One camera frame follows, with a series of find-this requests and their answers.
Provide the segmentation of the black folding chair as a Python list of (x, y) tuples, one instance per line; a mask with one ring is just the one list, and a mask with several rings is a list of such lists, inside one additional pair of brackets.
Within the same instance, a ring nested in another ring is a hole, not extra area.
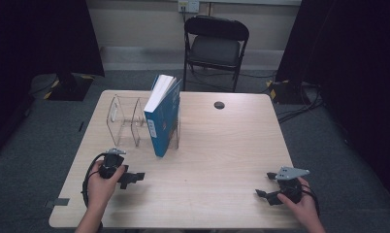
[(232, 91), (235, 91), (249, 39), (248, 28), (237, 20), (195, 16), (185, 21), (183, 29), (183, 88), (187, 68), (194, 73), (194, 66), (198, 66), (233, 72)]

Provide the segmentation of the clear acrylic book rack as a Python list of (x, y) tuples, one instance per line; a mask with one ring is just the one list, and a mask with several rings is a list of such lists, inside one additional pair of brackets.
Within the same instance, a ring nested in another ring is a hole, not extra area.
[[(147, 97), (115, 95), (107, 114), (107, 126), (114, 145), (121, 150), (153, 149), (144, 113)], [(179, 126), (168, 149), (179, 147)]]

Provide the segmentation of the blue book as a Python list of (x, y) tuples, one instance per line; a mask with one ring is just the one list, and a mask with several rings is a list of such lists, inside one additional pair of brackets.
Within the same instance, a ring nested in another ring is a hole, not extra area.
[(156, 156), (163, 157), (179, 124), (180, 81), (159, 75), (144, 107), (149, 136)]

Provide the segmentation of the black stand base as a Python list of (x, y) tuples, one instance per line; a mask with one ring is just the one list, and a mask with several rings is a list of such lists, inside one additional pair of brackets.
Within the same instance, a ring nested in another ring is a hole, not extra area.
[(281, 105), (309, 105), (310, 100), (300, 84), (290, 81), (267, 82), (269, 96), (274, 103)]
[(45, 95), (51, 101), (82, 101), (94, 78), (88, 75), (58, 73), (57, 80)]

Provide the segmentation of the person's left hand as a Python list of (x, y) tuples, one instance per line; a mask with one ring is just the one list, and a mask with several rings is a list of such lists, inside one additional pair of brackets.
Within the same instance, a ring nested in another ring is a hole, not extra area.
[(99, 168), (104, 163), (98, 160), (92, 167), (88, 180), (88, 207), (89, 211), (103, 212), (109, 200), (114, 194), (117, 181), (124, 173), (124, 167), (119, 166), (109, 179), (103, 179), (99, 175)]

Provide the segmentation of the person's right hand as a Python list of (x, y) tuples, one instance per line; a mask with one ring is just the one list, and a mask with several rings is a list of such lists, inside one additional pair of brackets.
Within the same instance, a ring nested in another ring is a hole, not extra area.
[(303, 194), (299, 203), (294, 203), (284, 194), (279, 194), (277, 198), (294, 214), (296, 219), (303, 225), (315, 223), (318, 214), (313, 198), (308, 194)]

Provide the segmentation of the white wall socket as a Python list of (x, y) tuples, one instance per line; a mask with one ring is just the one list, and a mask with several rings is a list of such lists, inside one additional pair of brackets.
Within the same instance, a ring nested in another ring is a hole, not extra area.
[(178, 0), (180, 13), (198, 14), (200, 10), (199, 0)]

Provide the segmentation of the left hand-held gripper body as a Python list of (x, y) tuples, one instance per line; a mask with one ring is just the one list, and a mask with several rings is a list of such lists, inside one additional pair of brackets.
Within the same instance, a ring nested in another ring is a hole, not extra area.
[(109, 179), (114, 175), (117, 168), (123, 163), (123, 154), (125, 151), (119, 149), (109, 149), (103, 153), (104, 163), (99, 168), (99, 174), (103, 179)]

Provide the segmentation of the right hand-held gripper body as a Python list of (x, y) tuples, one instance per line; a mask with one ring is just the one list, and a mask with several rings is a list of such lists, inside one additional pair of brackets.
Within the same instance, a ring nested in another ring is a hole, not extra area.
[(303, 189), (298, 178), (308, 174), (308, 169), (282, 166), (276, 174), (276, 181), (279, 185), (280, 192), (294, 203), (299, 203), (302, 198)]

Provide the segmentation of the grey tape strip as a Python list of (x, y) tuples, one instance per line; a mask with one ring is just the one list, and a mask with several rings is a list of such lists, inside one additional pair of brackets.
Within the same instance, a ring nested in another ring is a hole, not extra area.
[(53, 200), (47, 200), (45, 203), (46, 208), (53, 209), (55, 206), (67, 206), (69, 198), (55, 198)]

